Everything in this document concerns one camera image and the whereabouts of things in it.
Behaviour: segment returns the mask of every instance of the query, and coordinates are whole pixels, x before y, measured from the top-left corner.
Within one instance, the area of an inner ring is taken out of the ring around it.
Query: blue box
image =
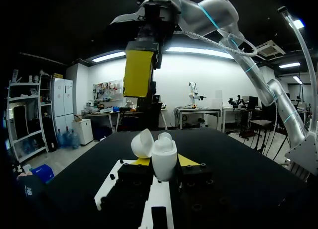
[[[54,178],[54,173],[52,169],[46,164],[32,169],[31,172],[37,175],[43,183],[48,183],[50,180]]]

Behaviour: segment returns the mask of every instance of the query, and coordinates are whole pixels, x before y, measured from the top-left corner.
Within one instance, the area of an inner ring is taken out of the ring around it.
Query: robot arm in background
[[[191,107],[197,108],[197,105],[195,104],[195,99],[203,100],[203,98],[206,98],[206,96],[198,96],[198,90],[195,82],[189,82],[189,86],[191,87],[191,92],[189,93],[189,97],[191,99]]]
[[[222,35],[224,46],[239,50],[238,46],[244,39],[238,28],[239,15],[228,0],[203,0],[195,3],[190,0],[145,0],[140,9],[133,14],[122,15],[114,19],[115,22],[143,21],[154,31],[149,37],[158,43],[154,50],[151,66],[160,68],[163,44],[172,36],[178,25],[182,31],[195,33],[201,36],[217,30]],[[135,50],[144,50],[139,42]],[[314,132],[308,132],[297,112],[287,97],[279,81],[272,79],[265,82],[259,68],[252,58],[242,54],[229,52],[235,61],[242,67],[250,81],[253,83],[258,96],[265,106],[277,104],[277,111],[286,127],[290,137],[291,151],[286,157],[313,173],[318,174],[318,154]]]

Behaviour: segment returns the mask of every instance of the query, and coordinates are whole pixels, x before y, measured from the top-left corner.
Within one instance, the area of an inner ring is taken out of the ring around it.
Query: white refrigerator
[[[53,80],[53,111],[55,133],[72,129],[73,114],[73,81],[61,78]]]

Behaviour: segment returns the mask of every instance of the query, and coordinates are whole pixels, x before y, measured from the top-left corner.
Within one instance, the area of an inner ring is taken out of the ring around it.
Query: white shelving unit
[[[9,102],[13,102],[13,101],[20,101],[20,100],[26,100],[26,99],[32,99],[32,98],[39,98],[39,96],[34,95],[34,96],[8,97],[8,100]]]
[[[8,88],[8,97],[7,97],[7,107],[6,107],[6,122],[7,122],[7,129],[8,129],[8,134],[9,134],[9,140],[10,140],[10,143],[11,143],[11,146],[12,146],[12,149],[13,149],[13,152],[14,152],[14,155],[16,157],[16,159],[19,161],[19,162],[23,162],[23,161],[26,161],[28,158],[32,157],[33,155],[43,151],[43,150],[46,150],[46,152],[48,152],[48,147],[47,147],[47,143],[46,143],[46,139],[45,139],[45,135],[44,135],[44,131],[43,131],[43,125],[42,125],[42,118],[41,118],[41,102],[40,102],[40,84],[41,84],[41,78],[40,78],[40,82],[39,83],[33,83],[33,82],[21,82],[21,83],[11,83],[11,81],[9,82],[9,88]],[[31,96],[20,96],[20,97],[10,97],[10,88],[11,87],[18,87],[18,86],[36,86],[37,87],[37,90],[38,90],[38,95],[31,95]],[[40,120],[40,130],[39,131],[36,131],[36,132],[32,132],[30,133],[29,135],[27,136],[24,136],[22,138],[19,138],[19,139],[16,139],[14,140],[13,139],[13,136],[12,136],[12,128],[11,128],[11,123],[10,123],[10,112],[9,112],[9,109],[10,109],[10,103],[13,103],[15,101],[23,101],[23,100],[27,100],[27,99],[37,99],[38,100],[38,110],[39,110],[39,120]],[[37,135],[37,134],[42,134],[42,139],[43,139],[43,142],[45,144],[44,147],[41,147],[39,149],[36,149],[35,151],[33,151],[32,153],[28,154],[28,155],[25,155],[25,156],[22,156],[22,157],[18,157],[18,154],[17,154],[17,151],[16,151],[16,144],[18,142],[21,142],[29,137],[32,137],[34,135]]]
[[[41,87],[41,80],[42,80],[42,75],[40,77],[40,81],[39,81],[39,86]],[[52,76],[50,75],[50,85],[48,86],[49,88],[39,88],[39,95],[40,92],[42,90],[44,91],[49,91],[49,96],[50,96],[50,100],[51,100],[51,103],[45,103],[45,104],[41,104],[40,102],[40,98],[39,98],[39,118],[40,118],[40,125],[41,125],[41,128],[43,129],[43,118],[45,117],[48,117],[48,116],[42,116],[42,107],[43,106],[46,106],[46,107],[50,107],[51,108],[51,119],[52,119],[52,124],[53,124],[53,129],[55,128],[54,126],[54,119],[53,119],[53,109],[52,109],[52,95],[51,95],[51,88],[52,88]]]

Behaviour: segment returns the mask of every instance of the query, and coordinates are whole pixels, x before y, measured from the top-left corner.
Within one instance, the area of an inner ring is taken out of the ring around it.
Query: floor
[[[43,164],[46,164],[52,168],[53,173],[56,176],[82,154],[86,153],[98,143],[98,141],[92,141],[85,146],[79,147],[78,149],[67,147],[50,153],[42,153],[27,161],[25,164],[31,165],[32,168],[37,168]]]
[[[257,147],[258,149],[260,149],[262,146],[263,139],[264,139],[264,132],[261,132],[261,135],[262,135],[262,138],[259,138],[258,147]],[[244,142],[244,139],[239,136],[239,131],[238,131],[238,133],[230,133],[229,136],[242,142],[242,143]],[[273,132],[271,132],[270,135],[268,135],[268,133],[267,133],[265,144],[267,142],[268,136],[269,136],[269,140],[268,140],[267,146],[265,147],[265,149],[266,149],[265,155],[267,154],[268,158],[273,159],[275,157],[275,155],[277,154],[281,144],[283,143],[285,136],[281,135],[279,133],[276,133],[275,137],[273,139],[272,138]],[[257,142],[257,136],[255,136],[254,140],[253,140],[253,137],[249,137],[248,140],[245,140],[244,144],[253,149],[256,146],[256,142]],[[276,156],[275,162],[277,162],[279,164],[284,163],[285,160],[287,159],[284,155],[285,155],[285,153],[287,153],[289,151],[289,149],[290,149],[289,144],[288,144],[288,141],[286,140],[284,142],[284,145],[281,148],[279,154]]]

